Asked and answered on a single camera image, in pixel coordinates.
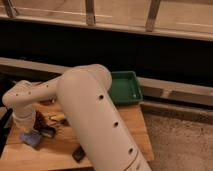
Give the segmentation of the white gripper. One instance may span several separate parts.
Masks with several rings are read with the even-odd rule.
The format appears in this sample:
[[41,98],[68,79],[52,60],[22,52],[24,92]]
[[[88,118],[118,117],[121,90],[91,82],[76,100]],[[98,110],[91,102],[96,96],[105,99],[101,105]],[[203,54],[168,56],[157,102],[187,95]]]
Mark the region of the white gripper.
[[[33,107],[15,108],[12,116],[14,123],[22,131],[31,131],[33,129],[36,120],[36,111]],[[36,140],[42,138],[38,130],[33,129],[32,134]]]

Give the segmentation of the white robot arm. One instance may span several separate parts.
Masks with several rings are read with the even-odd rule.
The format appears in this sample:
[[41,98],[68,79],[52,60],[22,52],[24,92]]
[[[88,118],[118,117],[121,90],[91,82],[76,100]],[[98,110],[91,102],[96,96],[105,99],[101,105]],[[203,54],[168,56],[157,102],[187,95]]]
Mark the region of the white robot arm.
[[16,125],[33,129],[33,104],[55,98],[95,171],[152,171],[108,95],[110,71],[100,65],[77,66],[40,85],[20,81],[2,98]]

